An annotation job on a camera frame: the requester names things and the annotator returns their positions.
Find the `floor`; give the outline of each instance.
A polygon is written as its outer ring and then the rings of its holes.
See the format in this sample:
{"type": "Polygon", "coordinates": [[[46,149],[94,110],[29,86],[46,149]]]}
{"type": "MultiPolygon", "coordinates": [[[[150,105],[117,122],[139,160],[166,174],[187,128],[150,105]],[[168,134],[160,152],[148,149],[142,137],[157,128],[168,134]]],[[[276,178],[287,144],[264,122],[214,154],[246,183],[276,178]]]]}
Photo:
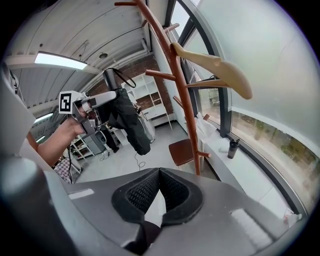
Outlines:
{"type": "MultiPolygon", "coordinates": [[[[143,156],[136,155],[139,163],[145,162],[141,170],[153,167],[166,167],[178,170],[178,167],[171,158],[168,146],[169,144],[186,139],[188,136],[177,122],[172,123],[172,129],[173,130],[171,130],[169,125],[155,129],[155,141],[151,144],[150,152],[143,156]]],[[[135,154],[136,152],[131,145],[126,145],[120,146],[117,153],[111,152],[107,159],[101,160],[103,155],[98,154],[88,157],[88,163],[81,160],[80,164],[83,166],[83,171],[76,182],[97,181],[138,172],[139,167],[135,159],[135,154]]],[[[194,174],[193,161],[181,166],[181,170],[194,174]]],[[[216,179],[205,162],[200,175],[210,179],[216,179]]],[[[159,191],[145,214],[144,219],[160,227],[162,216],[165,213],[165,199],[159,191]]]]}

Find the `window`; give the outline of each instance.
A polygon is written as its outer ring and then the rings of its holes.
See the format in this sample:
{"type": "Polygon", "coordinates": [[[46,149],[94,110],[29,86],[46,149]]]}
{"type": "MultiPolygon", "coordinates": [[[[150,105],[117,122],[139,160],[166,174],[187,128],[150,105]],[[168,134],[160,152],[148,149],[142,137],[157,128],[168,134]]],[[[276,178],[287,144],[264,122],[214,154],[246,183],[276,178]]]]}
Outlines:
{"type": "Polygon", "coordinates": [[[176,38],[176,40],[178,40],[181,36],[181,33],[184,30],[188,19],[189,15],[185,11],[185,9],[180,5],[180,3],[176,1],[171,17],[171,24],[179,23],[180,25],[179,27],[173,30],[173,35],[176,38]]]}
{"type": "Polygon", "coordinates": [[[200,96],[201,113],[210,115],[210,120],[220,125],[220,101],[217,88],[198,90],[200,96]]]}
{"type": "MultiPolygon", "coordinates": [[[[199,53],[199,54],[208,54],[206,45],[199,34],[198,30],[195,29],[188,39],[188,41],[183,45],[183,48],[186,51],[194,52],[194,53],[199,53]]],[[[208,70],[204,69],[203,67],[191,63],[190,64],[193,66],[193,68],[196,70],[198,75],[200,76],[201,80],[203,79],[208,79],[210,78],[213,74],[209,72],[208,70]]]]}
{"type": "Polygon", "coordinates": [[[319,195],[320,161],[309,148],[269,124],[235,111],[231,132],[275,167],[308,210],[313,208],[319,195]]]}

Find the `brick wall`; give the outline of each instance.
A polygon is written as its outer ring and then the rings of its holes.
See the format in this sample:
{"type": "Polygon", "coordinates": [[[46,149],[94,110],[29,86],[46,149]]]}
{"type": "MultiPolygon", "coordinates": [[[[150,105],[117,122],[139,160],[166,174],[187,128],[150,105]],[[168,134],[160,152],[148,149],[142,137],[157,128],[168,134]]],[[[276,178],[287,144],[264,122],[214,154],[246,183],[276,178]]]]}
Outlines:
{"type": "MultiPolygon", "coordinates": [[[[125,76],[134,78],[144,73],[146,69],[160,71],[154,55],[146,56],[144,58],[136,60],[122,67],[120,71],[125,76]]],[[[115,79],[119,84],[123,83],[123,81],[117,75],[115,76],[115,79]]],[[[174,111],[171,105],[171,100],[170,100],[167,88],[164,84],[164,80],[162,78],[157,78],[157,77],[155,77],[154,80],[160,92],[160,95],[167,113],[172,114],[174,111]]],[[[96,84],[92,89],[89,90],[89,95],[93,96],[93,95],[101,94],[107,91],[108,91],[108,88],[105,84],[105,81],[102,80],[98,84],[96,84]]],[[[153,93],[151,97],[153,100],[159,99],[158,93],[153,93]]],[[[158,100],[154,104],[157,105],[160,103],[161,101],[158,100]]],[[[137,104],[140,105],[143,110],[153,106],[152,100],[149,95],[137,99],[137,104]]]]}

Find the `chair seat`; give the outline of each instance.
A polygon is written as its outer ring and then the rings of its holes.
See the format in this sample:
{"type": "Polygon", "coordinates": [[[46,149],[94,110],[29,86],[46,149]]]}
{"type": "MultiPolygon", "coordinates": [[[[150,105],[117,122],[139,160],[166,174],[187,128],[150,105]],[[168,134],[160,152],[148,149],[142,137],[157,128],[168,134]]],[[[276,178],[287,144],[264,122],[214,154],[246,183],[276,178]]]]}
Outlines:
{"type": "Polygon", "coordinates": [[[188,138],[170,144],[169,151],[176,166],[184,165],[194,159],[191,142],[188,138]]]}

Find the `ceiling light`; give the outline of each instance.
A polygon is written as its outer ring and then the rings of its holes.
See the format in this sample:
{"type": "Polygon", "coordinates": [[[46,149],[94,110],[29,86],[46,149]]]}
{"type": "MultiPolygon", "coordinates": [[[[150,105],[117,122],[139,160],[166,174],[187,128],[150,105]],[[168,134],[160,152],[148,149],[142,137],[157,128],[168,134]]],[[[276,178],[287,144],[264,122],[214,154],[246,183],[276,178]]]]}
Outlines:
{"type": "Polygon", "coordinates": [[[107,53],[102,53],[102,54],[100,54],[100,56],[99,56],[100,59],[105,59],[106,57],[108,57],[108,54],[107,54],[107,53]]]}
{"type": "Polygon", "coordinates": [[[38,52],[34,63],[56,65],[78,70],[83,70],[87,66],[84,62],[43,51],[38,52]]]}
{"type": "Polygon", "coordinates": [[[43,116],[40,116],[39,118],[37,118],[37,119],[34,121],[33,124],[36,124],[36,123],[38,123],[38,122],[40,122],[40,121],[42,121],[42,120],[44,120],[44,119],[47,119],[47,118],[51,117],[53,114],[54,114],[54,113],[49,113],[49,114],[45,114],[45,115],[43,115],[43,116]]]}
{"type": "Polygon", "coordinates": [[[39,141],[43,140],[44,137],[45,137],[45,136],[43,135],[40,139],[38,139],[38,140],[36,141],[36,143],[38,143],[39,141]]]}

